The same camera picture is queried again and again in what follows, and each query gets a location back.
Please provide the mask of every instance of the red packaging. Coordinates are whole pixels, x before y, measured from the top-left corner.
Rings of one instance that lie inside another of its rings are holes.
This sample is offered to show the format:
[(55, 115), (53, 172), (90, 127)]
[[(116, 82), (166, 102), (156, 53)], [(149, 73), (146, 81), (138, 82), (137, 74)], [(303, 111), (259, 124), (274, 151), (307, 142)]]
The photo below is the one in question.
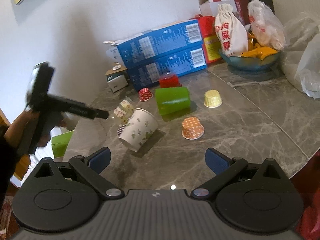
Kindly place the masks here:
[(173, 72), (166, 72), (159, 78), (159, 84), (161, 88), (181, 87), (179, 78)]
[(203, 50), (205, 61), (207, 64), (221, 60), (219, 49), (221, 49), (220, 41), (214, 31), (213, 25), (215, 17), (197, 15), (194, 19), (199, 22), (200, 32), (203, 37)]

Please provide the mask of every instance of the red cloth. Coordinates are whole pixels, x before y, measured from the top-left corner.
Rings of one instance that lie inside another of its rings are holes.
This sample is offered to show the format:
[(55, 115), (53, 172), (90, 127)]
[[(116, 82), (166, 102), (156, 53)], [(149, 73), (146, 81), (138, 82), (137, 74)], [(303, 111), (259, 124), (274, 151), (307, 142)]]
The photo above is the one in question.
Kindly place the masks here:
[(292, 177), (305, 210), (296, 231), (306, 240), (320, 239), (320, 151)]

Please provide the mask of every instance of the blue cardboard box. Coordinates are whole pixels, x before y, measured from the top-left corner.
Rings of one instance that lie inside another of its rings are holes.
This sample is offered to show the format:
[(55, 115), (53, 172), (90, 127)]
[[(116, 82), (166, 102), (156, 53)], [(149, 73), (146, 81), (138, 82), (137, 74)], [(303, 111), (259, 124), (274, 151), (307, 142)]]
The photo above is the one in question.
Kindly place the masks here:
[(121, 41), (117, 49), (124, 65), (130, 69), (202, 44), (198, 20), (188, 20), (137, 34)]
[(167, 71), (180, 77), (206, 67), (202, 46), (198, 45), (155, 59), (147, 65), (130, 68), (127, 73), (135, 90), (139, 91), (159, 84), (159, 76)]

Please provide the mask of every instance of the paper cup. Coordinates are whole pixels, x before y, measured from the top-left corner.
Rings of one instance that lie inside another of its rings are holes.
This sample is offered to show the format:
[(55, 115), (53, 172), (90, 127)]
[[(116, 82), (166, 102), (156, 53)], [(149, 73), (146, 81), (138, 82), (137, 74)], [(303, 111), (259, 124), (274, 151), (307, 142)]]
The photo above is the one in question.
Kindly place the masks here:
[(131, 113), (127, 113), (122, 110), (120, 107), (117, 107), (114, 111), (114, 118), (118, 119), (121, 124), (127, 124), (131, 116)]
[(122, 134), (124, 128), (125, 128), (125, 125), (124, 125), (124, 124), (122, 124), (122, 125), (119, 126), (119, 128), (118, 128), (118, 130), (117, 130), (118, 136), (120, 136), (120, 135)]
[(133, 114), (134, 112), (133, 105), (127, 99), (122, 100), (120, 105), (124, 111)]
[(158, 126), (159, 124), (152, 114), (137, 108), (119, 136), (119, 140), (128, 149), (137, 152)]
[(204, 105), (208, 108), (221, 106), (222, 100), (217, 90), (209, 90), (204, 94)]
[(204, 127), (200, 120), (194, 116), (182, 122), (182, 136), (188, 140), (196, 140), (204, 134)]
[(151, 93), (149, 88), (143, 88), (141, 89), (139, 92), (139, 100), (144, 102), (144, 101), (148, 101), (149, 99), (151, 99), (153, 97), (153, 94)]

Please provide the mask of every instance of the blue gripper pad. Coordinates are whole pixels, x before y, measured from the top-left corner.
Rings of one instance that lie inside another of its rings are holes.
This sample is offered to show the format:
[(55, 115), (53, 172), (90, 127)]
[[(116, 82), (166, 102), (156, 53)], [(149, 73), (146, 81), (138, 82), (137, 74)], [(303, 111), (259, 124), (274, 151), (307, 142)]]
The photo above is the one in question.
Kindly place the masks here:
[(111, 152), (109, 148), (101, 149), (88, 164), (88, 167), (100, 174), (111, 162)]
[(232, 164), (232, 160), (213, 148), (205, 152), (205, 164), (216, 174), (224, 172)]

